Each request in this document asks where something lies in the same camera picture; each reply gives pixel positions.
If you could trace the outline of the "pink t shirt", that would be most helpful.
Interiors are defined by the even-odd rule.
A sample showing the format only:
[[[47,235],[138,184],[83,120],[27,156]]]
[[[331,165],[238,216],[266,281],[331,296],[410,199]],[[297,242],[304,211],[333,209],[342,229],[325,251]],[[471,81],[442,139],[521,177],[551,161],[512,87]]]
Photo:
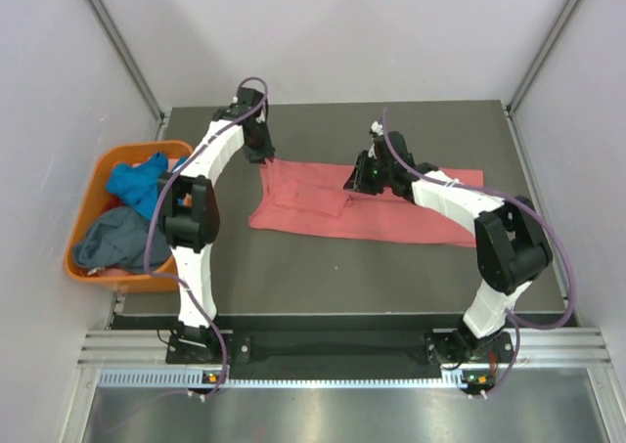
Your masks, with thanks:
[[[474,235],[443,215],[395,196],[343,189],[352,167],[275,158],[260,167],[262,200],[252,229],[398,244],[475,247]]]

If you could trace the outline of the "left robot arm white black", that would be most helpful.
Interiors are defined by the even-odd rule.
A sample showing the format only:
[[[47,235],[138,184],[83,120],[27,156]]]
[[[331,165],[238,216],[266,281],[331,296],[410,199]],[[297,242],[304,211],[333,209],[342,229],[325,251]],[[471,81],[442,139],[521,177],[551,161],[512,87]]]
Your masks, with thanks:
[[[170,363],[225,360],[225,340],[214,324],[210,256],[220,228],[215,184],[230,159],[243,151],[252,163],[274,156],[267,93],[241,85],[233,103],[212,117],[200,143],[182,165],[158,180],[158,227],[176,264],[180,311],[169,341]]]

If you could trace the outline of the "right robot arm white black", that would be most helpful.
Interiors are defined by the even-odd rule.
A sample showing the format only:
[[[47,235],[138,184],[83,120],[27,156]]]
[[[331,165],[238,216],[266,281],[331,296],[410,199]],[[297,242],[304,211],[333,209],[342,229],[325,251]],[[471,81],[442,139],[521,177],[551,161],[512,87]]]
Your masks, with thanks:
[[[553,254],[540,223],[512,201],[461,188],[461,183],[429,164],[416,164],[402,134],[373,124],[372,146],[361,152],[344,188],[377,196],[385,189],[412,204],[444,216],[474,236],[481,284],[453,333],[458,360],[487,354],[518,298],[552,263]]]

